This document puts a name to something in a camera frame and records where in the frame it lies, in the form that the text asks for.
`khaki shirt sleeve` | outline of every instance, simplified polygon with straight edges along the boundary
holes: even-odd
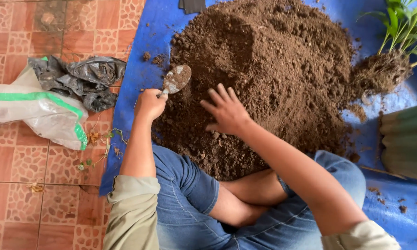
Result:
[[[103,250],[158,250],[157,178],[118,175],[107,199],[112,204]]]
[[[358,223],[344,234],[321,238],[324,250],[399,250],[398,242],[374,221]]]

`person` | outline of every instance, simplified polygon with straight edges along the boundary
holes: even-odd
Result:
[[[167,95],[147,89],[135,106],[130,141],[115,177],[104,250],[395,250],[397,241],[361,210],[366,190],[350,161],[305,155],[254,122],[222,84],[209,90],[216,119],[207,131],[237,136],[270,169],[219,182],[188,156],[151,144]],[[225,225],[236,228],[225,230]]]

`trowel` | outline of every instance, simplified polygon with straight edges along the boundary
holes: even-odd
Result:
[[[175,94],[181,90],[191,77],[191,68],[187,65],[175,66],[170,70],[163,80],[162,93],[157,97],[164,94]]]

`blue jeans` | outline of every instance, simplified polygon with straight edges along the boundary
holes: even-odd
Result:
[[[307,204],[280,180],[289,198],[261,215],[255,225],[227,233],[208,216],[219,182],[188,156],[153,146],[158,194],[157,232],[161,250],[321,249],[321,234]],[[362,207],[366,181],[350,161],[319,150],[313,159],[326,168]]]

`orange floor tile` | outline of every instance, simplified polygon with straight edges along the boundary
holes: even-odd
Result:
[[[142,0],[0,0],[0,84],[12,83],[28,56],[126,61],[143,8]],[[90,112],[85,131],[105,134],[112,119],[113,109]],[[110,212],[98,197],[106,161],[77,166],[100,159],[105,146],[75,151],[23,122],[0,127],[0,250],[100,250]],[[34,182],[44,191],[32,193]]]

